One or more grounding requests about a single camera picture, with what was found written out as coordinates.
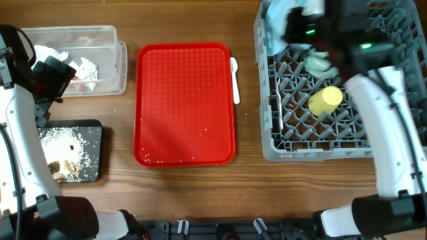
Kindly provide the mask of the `white plastic spoon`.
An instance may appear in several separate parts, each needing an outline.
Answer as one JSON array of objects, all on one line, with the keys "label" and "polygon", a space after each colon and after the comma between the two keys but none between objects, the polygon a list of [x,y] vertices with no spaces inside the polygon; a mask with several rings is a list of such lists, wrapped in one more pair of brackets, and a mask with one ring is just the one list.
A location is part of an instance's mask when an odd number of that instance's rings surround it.
[{"label": "white plastic spoon", "polygon": [[238,71],[238,63],[234,57],[230,58],[230,68],[231,68],[231,74],[232,74],[232,87],[233,87],[233,98],[234,103],[236,105],[240,104],[240,92],[238,88],[238,81],[236,73]]}]

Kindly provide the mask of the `rice and food scraps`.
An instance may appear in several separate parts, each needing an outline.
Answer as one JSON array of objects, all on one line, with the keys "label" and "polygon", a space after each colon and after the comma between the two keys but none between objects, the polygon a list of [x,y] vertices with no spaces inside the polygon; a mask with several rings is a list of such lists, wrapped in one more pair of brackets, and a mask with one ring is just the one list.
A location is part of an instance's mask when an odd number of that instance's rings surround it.
[{"label": "rice and food scraps", "polygon": [[57,183],[82,183],[88,180],[92,162],[84,147],[89,141],[76,127],[39,129],[39,138],[52,177]]}]

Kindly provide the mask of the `light blue plate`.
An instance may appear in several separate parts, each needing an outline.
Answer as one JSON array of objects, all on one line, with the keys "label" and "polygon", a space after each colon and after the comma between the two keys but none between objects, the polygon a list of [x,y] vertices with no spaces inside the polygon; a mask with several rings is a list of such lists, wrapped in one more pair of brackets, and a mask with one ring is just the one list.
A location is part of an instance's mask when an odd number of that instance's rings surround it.
[{"label": "light blue plate", "polygon": [[270,3],[264,18],[266,47],[269,56],[280,53],[288,46],[288,43],[282,39],[286,32],[288,14],[292,9],[303,4],[304,2],[300,0],[272,0]]}]

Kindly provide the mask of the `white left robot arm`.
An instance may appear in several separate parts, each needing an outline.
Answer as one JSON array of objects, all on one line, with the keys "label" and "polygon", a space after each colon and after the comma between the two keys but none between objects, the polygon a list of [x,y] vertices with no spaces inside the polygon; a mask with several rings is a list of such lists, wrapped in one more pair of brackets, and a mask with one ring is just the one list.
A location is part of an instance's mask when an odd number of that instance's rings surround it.
[{"label": "white left robot arm", "polygon": [[132,239],[144,228],[126,210],[99,212],[84,197],[64,196],[40,143],[38,127],[76,70],[28,56],[23,30],[1,26],[1,238]]}]

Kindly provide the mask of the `light green bowl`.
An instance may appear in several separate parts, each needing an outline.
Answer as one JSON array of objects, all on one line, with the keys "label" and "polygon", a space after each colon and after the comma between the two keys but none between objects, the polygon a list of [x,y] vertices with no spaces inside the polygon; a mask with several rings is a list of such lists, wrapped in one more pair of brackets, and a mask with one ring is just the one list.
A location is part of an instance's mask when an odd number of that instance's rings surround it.
[{"label": "light green bowl", "polygon": [[327,51],[317,51],[314,48],[304,51],[304,67],[306,71],[317,78],[329,79],[339,75],[337,67],[333,66]]},{"label": "light green bowl", "polygon": [[325,0],[299,0],[303,16],[323,16],[325,13]]}]

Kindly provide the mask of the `white plastic fork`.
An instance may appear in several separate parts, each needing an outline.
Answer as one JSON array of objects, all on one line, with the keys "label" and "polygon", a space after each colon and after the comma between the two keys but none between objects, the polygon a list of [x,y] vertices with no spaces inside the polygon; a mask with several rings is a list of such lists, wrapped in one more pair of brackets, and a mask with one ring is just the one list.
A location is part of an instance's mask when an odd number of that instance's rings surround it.
[{"label": "white plastic fork", "polygon": [[282,112],[282,97],[280,95],[280,79],[276,79],[276,95],[278,98],[278,112],[279,112],[279,127],[280,131],[284,129],[283,112]]}]

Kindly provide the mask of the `yellow plastic cup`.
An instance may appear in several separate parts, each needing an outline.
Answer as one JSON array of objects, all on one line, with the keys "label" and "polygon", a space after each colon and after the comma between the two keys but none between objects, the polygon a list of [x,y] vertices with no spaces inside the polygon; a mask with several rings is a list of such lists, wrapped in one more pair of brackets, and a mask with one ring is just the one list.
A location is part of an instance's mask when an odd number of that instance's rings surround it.
[{"label": "yellow plastic cup", "polygon": [[328,86],[312,95],[308,102],[309,110],[315,116],[332,113],[343,101],[343,92],[335,86]]}]

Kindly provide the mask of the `red strawberry snack wrapper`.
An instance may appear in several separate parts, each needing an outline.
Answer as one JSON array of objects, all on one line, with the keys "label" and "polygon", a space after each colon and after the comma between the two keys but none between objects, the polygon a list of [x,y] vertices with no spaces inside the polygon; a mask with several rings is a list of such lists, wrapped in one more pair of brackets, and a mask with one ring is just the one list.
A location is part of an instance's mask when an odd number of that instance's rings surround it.
[{"label": "red strawberry snack wrapper", "polygon": [[79,92],[83,92],[86,89],[86,83],[87,81],[85,79],[79,78],[78,76],[75,76],[70,84]]}]

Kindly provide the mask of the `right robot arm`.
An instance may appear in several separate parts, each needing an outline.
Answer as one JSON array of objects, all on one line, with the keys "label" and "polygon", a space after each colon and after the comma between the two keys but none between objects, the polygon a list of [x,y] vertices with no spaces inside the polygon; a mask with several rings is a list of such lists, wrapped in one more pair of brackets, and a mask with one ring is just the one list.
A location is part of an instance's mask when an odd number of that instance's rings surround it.
[{"label": "right robot arm", "polygon": [[426,155],[408,105],[395,42],[371,26],[365,1],[298,1],[284,9],[283,40],[320,50],[361,115],[376,171],[375,195],[315,213],[321,239],[426,227]]}]

